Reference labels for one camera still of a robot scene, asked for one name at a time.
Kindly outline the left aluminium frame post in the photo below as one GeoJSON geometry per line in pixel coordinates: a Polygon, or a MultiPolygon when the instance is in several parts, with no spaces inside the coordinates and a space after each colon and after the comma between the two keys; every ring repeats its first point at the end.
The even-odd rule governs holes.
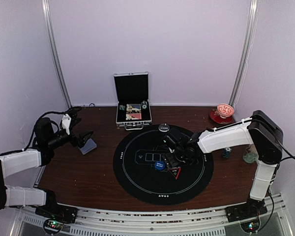
{"type": "Polygon", "coordinates": [[[50,12],[50,4],[48,0],[42,0],[41,3],[42,3],[42,11],[43,11],[43,16],[45,20],[45,25],[47,28],[51,53],[52,53],[52,59],[53,59],[54,67],[57,74],[57,79],[59,81],[60,89],[62,91],[62,95],[64,97],[66,105],[68,108],[71,108],[72,103],[69,97],[67,86],[65,84],[65,80],[64,80],[64,76],[63,76],[63,72],[62,72],[62,68],[60,64],[59,54],[57,50],[56,39],[55,39],[54,29],[52,24],[52,16],[50,12]]]}

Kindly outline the red patterned bowl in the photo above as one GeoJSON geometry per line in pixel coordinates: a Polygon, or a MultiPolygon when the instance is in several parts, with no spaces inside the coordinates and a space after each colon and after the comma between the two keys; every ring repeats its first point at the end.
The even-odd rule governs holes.
{"type": "Polygon", "coordinates": [[[235,110],[232,106],[222,103],[217,106],[217,112],[220,117],[229,118],[234,114],[235,110]]]}

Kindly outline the blue small blind button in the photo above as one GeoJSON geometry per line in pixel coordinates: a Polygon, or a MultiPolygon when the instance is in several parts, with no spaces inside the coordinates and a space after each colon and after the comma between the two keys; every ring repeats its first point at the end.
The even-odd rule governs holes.
{"type": "Polygon", "coordinates": [[[154,168],[155,168],[156,170],[162,171],[162,170],[165,169],[165,167],[166,167],[166,165],[165,165],[165,163],[164,163],[163,161],[156,161],[156,162],[154,163],[154,168]]]}

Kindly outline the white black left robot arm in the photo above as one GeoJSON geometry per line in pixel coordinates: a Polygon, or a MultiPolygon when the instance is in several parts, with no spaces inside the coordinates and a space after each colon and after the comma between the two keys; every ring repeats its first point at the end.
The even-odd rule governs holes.
{"type": "Polygon", "coordinates": [[[34,124],[28,145],[20,150],[0,153],[0,210],[5,207],[38,207],[50,218],[57,218],[61,208],[51,190],[8,186],[5,178],[16,173],[48,165],[55,155],[54,150],[70,143],[78,147],[82,154],[94,150],[97,145],[91,139],[93,131],[86,131],[76,136],[72,129],[81,119],[77,116],[80,107],[73,107],[65,112],[60,124],[51,120],[46,112],[34,124]]]}

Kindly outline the green ceramic mug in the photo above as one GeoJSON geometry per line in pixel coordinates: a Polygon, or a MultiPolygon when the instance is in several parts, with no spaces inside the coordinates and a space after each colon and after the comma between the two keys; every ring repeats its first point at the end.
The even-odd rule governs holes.
{"type": "Polygon", "coordinates": [[[254,145],[248,145],[242,156],[243,160],[248,164],[252,164],[253,162],[255,162],[257,157],[258,157],[258,154],[254,145]]]}

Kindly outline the clear dealer button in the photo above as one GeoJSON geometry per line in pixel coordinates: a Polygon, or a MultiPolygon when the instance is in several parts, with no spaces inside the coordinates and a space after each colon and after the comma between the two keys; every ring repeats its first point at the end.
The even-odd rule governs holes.
{"type": "Polygon", "coordinates": [[[168,132],[170,130],[170,126],[166,123],[162,123],[158,126],[159,131],[168,132]]]}

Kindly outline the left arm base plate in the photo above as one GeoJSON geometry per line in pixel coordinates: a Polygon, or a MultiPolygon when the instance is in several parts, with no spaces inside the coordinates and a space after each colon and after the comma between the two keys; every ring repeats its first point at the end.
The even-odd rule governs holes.
{"type": "Polygon", "coordinates": [[[75,223],[78,209],[71,206],[59,205],[57,209],[51,209],[47,206],[38,206],[35,209],[35,214],[45,218],[54,219],[61,223],[75,223]]]}

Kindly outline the round black poker mat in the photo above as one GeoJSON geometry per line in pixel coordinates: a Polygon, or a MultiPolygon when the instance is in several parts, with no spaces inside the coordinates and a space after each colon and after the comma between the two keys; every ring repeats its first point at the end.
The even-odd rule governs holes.
{"type": "Polygon", "coordinates": [[[198,196],[214,172],[212,154],[204,154],[193,132],[171,125],[162,132],[158,125],[128,134],[118,145],[113,169],[123,189],[140,201],[175,205],[198,196]]]}

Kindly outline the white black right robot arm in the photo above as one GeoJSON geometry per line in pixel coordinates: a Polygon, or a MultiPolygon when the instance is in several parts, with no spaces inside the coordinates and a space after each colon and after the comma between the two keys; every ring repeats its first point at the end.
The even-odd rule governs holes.
{"type": "Polygon", "coordinates": [[[191,137],[171,128],[162,141],[168,152],[161,156],[167,169],[194,164],[200,156],[213,151],[240,145],[253,145],[257,151],[257,170],[249,197],[244,204],[226,208],[228,215],[243,213],[252,217],[261,212],[264,198],[275,179],[282,159],[283,131],[264,112],[256,110],[252,116],[220,128],[194,133],[191,137]]]}

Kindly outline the aluminium poker case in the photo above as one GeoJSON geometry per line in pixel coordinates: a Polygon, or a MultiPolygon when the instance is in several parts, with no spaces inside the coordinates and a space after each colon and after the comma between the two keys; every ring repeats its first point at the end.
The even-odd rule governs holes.
{"type": "Polygon", "coordinates": [[[149,73],[136,72],[114,74],[114,82],[116,94],[118,98],[116,126],[123,127],[125,130],[140,130],[145,126],[152,124],[151,109],[149,104],[149,73]],[[127,112],[119,109],[119,105],[126,104],[141,104],[143,101],[147,102],[147,109],[141,111],[127,112]],[[141,120],[126,120],[126,114],[141,113],[141,120]]]}

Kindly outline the blue patterned card deck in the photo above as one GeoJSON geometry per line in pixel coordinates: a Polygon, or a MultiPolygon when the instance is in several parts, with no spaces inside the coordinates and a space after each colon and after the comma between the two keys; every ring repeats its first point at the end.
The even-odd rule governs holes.
{"type": "Polygon", "coordinates": [[[87,153],[91,152],[96,148],[96,142],[93,139],[89,139],[83,147],[79,148],[79,150],[82,153],[82,155],[86,155],[87,153]]]}

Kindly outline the red card deck box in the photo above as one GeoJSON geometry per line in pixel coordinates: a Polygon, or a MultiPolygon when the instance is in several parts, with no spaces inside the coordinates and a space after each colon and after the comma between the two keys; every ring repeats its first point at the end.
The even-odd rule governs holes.
{"type": "Polygon", "coordinates": [[[126,120],[141,120],[141,119],[142,119],[141,113],[126,114],[126,120]]]}

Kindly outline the right aluminium frame post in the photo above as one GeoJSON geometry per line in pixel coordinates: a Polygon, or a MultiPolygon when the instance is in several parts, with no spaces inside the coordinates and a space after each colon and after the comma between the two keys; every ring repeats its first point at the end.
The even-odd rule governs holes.
{"type": "Polygon", "coordinates": [[[246,68],[248,65],[248,57],[253,43],[253,37],[257,20],[257,11],[258,0],[251,0],[242,53],[239,61],[235,83],[233,86],[233,91],[229,101],[229,105],[231,105],[232,107],[236,106],[243,86],[246,68]]]}

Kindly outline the green blue chip stack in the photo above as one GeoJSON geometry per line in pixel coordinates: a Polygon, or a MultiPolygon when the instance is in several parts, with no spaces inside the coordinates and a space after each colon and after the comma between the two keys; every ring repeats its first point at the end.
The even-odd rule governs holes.
{"type": "Polygon", "coordinates": [[[231,153],[232,153],[232,148],[231,147],[226,147],[222,151],[222,157],[225,158],[225,159],[228,159],[230,157],[231,153]]]}

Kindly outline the green chip stack in case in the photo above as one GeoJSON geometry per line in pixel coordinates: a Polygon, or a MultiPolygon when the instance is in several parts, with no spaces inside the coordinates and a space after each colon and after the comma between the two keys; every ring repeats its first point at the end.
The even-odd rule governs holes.
{"type": "Polygon", "coordinates": [[[146,101],[143,101],[143,102],[141,103],[141,106],[142,106],[142,109],[145,110],[145,109],[147,109],[147,107],[148,107],[148,103],[147,103],[146,101]]]}

